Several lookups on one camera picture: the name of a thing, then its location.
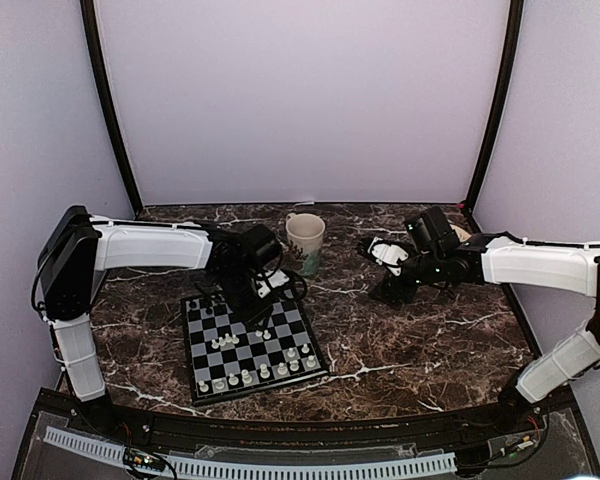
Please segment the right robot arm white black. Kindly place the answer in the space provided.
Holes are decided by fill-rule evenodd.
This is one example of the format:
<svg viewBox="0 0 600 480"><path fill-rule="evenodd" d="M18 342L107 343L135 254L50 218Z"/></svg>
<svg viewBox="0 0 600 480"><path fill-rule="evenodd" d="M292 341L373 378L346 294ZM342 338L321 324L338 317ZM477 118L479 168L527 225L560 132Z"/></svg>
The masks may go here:
<svg viewBox="0 0 600 480"><path fill-rule="evenodd" d="M490 413L501 434L514 432L529 405L600 367L600 242L553 243L516 238L507 232L464 239L398 243L372 237L360 254L387 271L377 298L395 308L410 303L425 286L509 286L530 315L542 354L501 393Z"/></svg>

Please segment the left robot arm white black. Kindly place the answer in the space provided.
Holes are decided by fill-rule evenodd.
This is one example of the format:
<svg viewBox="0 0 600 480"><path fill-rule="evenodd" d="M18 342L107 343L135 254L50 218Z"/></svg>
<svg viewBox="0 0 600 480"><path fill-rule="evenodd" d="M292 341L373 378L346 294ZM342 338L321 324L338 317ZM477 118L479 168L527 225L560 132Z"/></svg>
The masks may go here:
<svg viewBox="0 0 600 480"><path fill-rule="evenodd" d="M83 205L67 208L37 261L31 305L51 328L81 417L100 436L121 427L93 335L92 312L107 281L120 269L199 271L218 287L243 322L263 320L290 276L282 248L263 224L244 232L193 222L165 223L107 218Z"/></svg>

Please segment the black grey chessboard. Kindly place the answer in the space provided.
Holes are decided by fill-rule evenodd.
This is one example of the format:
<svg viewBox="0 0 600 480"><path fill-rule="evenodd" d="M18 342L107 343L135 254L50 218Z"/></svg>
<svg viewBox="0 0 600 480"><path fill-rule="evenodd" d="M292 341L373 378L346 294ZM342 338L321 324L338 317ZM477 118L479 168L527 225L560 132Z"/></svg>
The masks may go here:
<svg viewBox="0 0 600 480"><path fill-rule="evenodd" d="M278 301L263 330L249 331L226 302L216 296L207 300L201 296L185 298L180 302L183 316L185 354L189 369L191 398L195 407L233 400L274 388L320 378L328 373L328 366L320 350L303 305L295 301ZM219 349L212 348L218 340ZM310 347L308 354L301 352L302 345ZM314 355L316 365L306 366L308 356ZM289 369L292 361L299 362L299 370ZM266 364L268 379L260 377L259 367ZM286 375L277 368L285 364ZM244 385L241 371L250 370L256 378ZM233 374L239 384L231 386ZM214 381L224 381L224 389L217 390ZM205 381L209 390L202 393L198 382Z"/></svg>

